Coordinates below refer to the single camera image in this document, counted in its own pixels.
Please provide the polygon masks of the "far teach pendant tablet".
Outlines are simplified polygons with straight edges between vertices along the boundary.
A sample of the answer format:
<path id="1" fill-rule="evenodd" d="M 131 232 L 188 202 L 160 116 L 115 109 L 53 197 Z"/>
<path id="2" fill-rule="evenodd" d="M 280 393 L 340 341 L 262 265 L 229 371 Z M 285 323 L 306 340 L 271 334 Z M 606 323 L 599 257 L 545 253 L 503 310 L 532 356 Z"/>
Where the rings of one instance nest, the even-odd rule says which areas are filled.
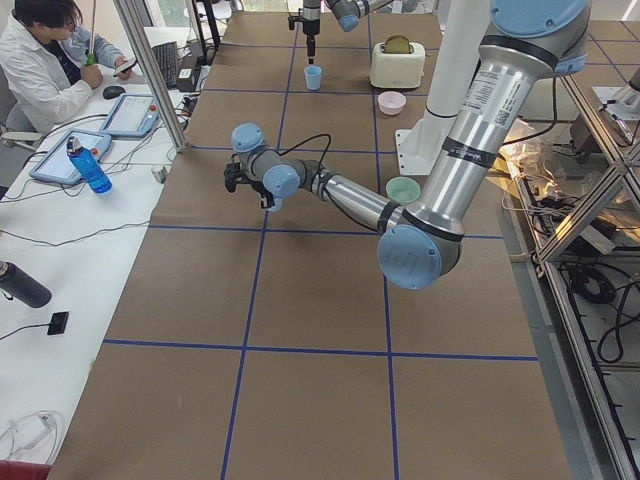
<path id="1" fill-rule="evenodd" d="M 142 138 L 159 119 L 155 98 L 150 94 L 122 94 L 112 106 L 99 131 L 114 138 Z"/>

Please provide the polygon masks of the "toast slice in toaster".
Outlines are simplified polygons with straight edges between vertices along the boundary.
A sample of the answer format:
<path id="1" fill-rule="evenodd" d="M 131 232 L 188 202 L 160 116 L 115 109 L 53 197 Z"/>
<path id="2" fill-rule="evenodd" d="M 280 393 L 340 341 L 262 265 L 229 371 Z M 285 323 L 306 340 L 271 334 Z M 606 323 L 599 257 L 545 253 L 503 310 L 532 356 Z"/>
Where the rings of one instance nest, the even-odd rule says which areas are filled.
<path id="1" fill-rule="evenodd" d="M 411 43 L 404 35 L 393 35 L 386 39 L 383 44 L 385 54 L 406 55 L 412 52 Z"/>

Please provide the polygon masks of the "light blue plastic cup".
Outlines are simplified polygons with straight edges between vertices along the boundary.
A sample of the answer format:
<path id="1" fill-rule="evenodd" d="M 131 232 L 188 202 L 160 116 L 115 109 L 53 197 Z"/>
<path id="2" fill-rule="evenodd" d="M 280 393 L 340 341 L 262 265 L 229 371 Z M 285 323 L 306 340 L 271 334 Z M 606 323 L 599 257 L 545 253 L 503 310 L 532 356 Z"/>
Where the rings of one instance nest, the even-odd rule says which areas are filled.
<path id="1" fill-rule="evenodd" d="M 318 65 L 310 64 L 304 68 L 306 87 L 310 91 L 318 91 L 321 87 L 322 68 Z"/>

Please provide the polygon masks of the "aluminium frame post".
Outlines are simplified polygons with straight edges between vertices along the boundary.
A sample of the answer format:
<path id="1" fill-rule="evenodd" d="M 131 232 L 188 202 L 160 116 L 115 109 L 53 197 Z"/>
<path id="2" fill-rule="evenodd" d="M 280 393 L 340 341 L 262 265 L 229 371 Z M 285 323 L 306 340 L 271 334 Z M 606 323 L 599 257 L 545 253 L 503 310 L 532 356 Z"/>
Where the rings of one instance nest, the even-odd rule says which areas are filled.
<path id="1" fill-rule="evenodd" d="M 114 0 L 113 3 L 145 80 L 155 97 L 164 126 L 176 152 L 180 153 L 187 146 L 186 136 L 153 56 L 141 16 L 131 0 Z"/>

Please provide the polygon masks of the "aluminium side frame rail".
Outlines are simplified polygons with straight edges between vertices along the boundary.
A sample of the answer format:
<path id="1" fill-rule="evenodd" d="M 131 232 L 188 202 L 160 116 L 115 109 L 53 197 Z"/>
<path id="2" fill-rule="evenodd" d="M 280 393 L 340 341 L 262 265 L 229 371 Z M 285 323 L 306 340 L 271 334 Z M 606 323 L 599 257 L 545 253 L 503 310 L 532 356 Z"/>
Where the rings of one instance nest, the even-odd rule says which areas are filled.
<path id="1" fill-rule="evenodd" d="M 540 83 L 548 114 L 523 115 L 502 151 L 603 479 L 639 475 L 639 119 L 614 103 L 625 83 L 604 64 Z"/>

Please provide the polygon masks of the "black keyboard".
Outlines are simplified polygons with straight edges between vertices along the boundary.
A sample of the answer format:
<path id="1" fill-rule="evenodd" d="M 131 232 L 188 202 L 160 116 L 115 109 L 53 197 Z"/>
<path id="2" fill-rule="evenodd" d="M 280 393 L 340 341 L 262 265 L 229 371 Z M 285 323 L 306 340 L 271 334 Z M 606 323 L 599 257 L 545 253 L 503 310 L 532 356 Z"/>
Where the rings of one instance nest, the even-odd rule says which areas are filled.
<path id="1" fill-rule="evenodd" d="M 165 42 L 151 48 L 161 76 L 168 89 L 177 85 L 178 78 L 178 46 L 175 41 Z"/>

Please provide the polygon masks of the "small black square device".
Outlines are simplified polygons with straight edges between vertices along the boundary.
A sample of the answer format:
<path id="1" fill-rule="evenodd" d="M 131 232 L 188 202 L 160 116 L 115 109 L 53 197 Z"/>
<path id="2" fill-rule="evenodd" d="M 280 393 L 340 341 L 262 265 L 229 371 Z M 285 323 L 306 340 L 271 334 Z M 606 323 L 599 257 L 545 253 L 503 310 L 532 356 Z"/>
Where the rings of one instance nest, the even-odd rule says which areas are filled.
<path id="1" fill-rule="evenodd" d="M 48 336 L 62 335 L 66 330 L 68 318 L 69 318 L 68 311 L 53 313 L 51 316 L 51 320 L 48 324 L 47 335 Z"/>

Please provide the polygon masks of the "teach pendant tablet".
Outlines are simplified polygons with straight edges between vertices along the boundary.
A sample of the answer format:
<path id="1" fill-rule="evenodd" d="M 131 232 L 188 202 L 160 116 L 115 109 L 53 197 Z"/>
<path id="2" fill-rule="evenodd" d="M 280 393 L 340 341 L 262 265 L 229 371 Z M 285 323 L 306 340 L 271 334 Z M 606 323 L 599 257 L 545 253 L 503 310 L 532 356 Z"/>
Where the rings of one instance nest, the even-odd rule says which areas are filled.
<path id="1" fill-rule="evenodd" d="M 66 143 L 70 136 L 78 137 L 82 145 L 92 152 L 98 163 L 112 143 L 112 137 L 108 134 L 70 129 L 31 169 L 29 175 L 33 179 L 63 186 L 73 186 L 83 180 L 67 156 Z"/>
<path id="2" fill-rule="evenodd" d="M 112 106 L 99 131 L 114 138 L 142 138 L 159 119 L 155 98 L 150 94 L 122 94 Z"/>

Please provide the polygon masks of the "green handled stick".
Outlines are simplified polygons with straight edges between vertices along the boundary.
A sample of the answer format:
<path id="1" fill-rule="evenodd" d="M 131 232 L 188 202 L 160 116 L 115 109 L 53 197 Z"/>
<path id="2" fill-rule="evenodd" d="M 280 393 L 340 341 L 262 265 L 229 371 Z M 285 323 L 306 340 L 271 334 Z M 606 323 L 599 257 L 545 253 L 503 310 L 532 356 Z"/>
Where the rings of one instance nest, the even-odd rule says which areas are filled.
<path id="1" fill-rule="evenodd" d="M 90 22 L 90 38 L 89 47 L 87 51 L 86 65 L 98 65 L 97 57 L 95 54 L 95 40 L 96 40 L 96 14 L 97 14 L 97 0 L 92 1 L 91 8 L 91 22 Z"/>

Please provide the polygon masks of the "person in white coat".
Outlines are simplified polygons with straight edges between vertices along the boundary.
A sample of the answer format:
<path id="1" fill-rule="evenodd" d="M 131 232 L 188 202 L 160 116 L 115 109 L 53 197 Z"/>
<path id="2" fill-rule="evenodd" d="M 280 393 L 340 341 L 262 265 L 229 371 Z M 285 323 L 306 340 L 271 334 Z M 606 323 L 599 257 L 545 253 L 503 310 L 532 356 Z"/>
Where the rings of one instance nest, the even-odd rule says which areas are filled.
<path id="1" fill-rule="evenodd" d="M 90 31 L 73 1 L 16 1 L 1 35 L 8 87 L 36 132 L 45 134 L 84 108 L 103 83 L 101 66 L 126 62 L 96 34 L 98 65 L 86 65 Z"/>

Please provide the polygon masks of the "black smartphone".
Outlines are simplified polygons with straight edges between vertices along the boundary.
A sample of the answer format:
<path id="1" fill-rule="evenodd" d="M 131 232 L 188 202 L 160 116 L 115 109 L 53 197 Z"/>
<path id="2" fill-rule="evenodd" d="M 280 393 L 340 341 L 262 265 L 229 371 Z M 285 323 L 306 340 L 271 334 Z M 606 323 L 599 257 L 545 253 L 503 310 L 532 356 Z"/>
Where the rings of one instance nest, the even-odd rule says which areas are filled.
<path id="1" fill-rule="evenodd" d="M 118 77 L 119 75 L 130 71 L 136 64 L 137 64 L 136 58 L 128 59 L 126 62 L 119 64 L 115 67 L 113 76 Z"/>

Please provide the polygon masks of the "pink bowl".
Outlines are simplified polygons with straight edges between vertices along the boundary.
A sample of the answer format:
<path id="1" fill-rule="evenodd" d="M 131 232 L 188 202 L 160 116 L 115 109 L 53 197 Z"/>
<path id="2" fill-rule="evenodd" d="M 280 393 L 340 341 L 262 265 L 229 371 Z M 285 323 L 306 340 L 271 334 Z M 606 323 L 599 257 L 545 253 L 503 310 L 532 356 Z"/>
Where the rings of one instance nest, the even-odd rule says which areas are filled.
<path id="1" fill-rule="evenodd" d="M 406 97 L 397 91 L 385 91 L 377 96 L 379 111 L 388 116 L 399 115 L 406 106 Z"/>

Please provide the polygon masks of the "dark grey thermos bottle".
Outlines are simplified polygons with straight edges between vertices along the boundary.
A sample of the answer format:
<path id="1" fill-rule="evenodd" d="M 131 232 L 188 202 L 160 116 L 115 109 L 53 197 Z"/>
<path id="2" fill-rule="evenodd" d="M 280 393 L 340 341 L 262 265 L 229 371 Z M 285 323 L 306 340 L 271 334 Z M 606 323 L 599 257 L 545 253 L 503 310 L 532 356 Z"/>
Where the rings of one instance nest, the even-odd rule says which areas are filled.
<path id="1" fill-rule="evenodd" d="M 31 308 L 41 308 L 52 298 L 51 291 L 11 262 L 1 262 L 1 290 Z"/>

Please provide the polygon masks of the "mint green bowl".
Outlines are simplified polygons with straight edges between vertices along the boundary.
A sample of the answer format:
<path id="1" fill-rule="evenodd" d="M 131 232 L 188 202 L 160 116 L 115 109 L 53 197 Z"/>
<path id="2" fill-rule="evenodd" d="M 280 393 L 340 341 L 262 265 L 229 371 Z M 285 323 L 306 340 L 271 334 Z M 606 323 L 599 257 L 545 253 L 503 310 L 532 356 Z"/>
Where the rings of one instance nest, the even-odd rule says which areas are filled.
<path id="1" fill-rule="evenodd" d="M 387 181 L 385 191 L 390 200 L 406 205 L 420 198 L 421 186 L 412 178 L 397 176 Z"/>

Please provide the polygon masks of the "black computer mouse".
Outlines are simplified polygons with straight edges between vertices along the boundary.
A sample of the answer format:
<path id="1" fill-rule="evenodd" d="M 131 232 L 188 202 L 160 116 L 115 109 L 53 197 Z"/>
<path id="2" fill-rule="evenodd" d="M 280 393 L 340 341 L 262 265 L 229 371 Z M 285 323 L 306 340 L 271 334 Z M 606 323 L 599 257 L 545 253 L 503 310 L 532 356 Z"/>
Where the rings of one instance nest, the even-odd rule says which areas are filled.
<path id="1" fill-rule="evenodd" d="M 105 100 L 112 100 L 126 92 L 124 87 L 118 85 L 110 85 L 104 88 L 102 96 Z"/>

